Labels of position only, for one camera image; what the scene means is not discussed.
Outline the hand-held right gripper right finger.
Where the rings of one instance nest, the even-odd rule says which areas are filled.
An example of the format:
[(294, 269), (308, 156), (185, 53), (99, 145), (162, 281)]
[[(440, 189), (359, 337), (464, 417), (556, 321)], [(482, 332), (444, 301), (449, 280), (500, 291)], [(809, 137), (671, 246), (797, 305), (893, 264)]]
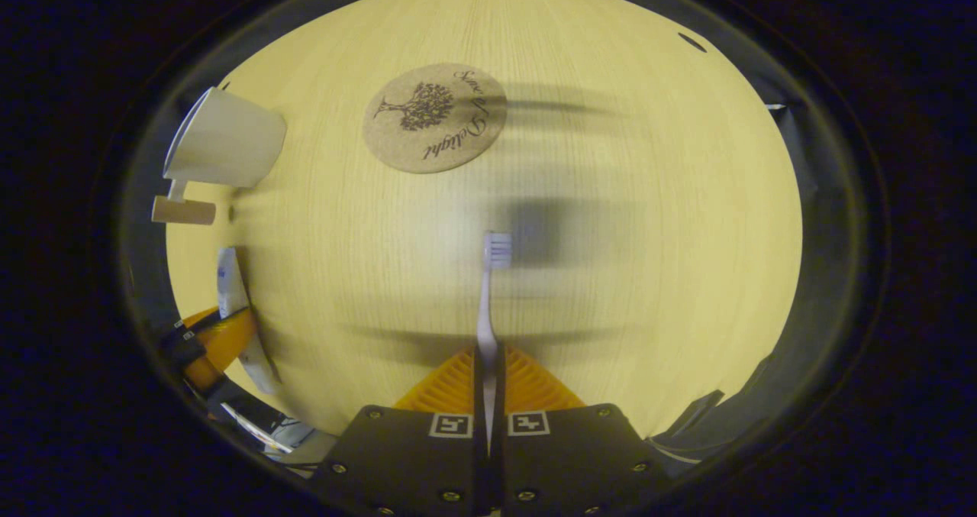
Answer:
[(614, 403), (586, 405), (526, 351), (500, 351), (492, 457), (501, 516), (630, 516), (673, 484)]

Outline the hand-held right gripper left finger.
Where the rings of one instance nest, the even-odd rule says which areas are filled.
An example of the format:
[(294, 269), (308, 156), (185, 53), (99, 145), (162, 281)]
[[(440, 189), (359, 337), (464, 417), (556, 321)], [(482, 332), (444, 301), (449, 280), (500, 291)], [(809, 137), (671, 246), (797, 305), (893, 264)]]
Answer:
[(311, 475), (313, 494), (353, 516), (484, 514), (481, 373), (467, 347), (393, 406), (361, 408)]

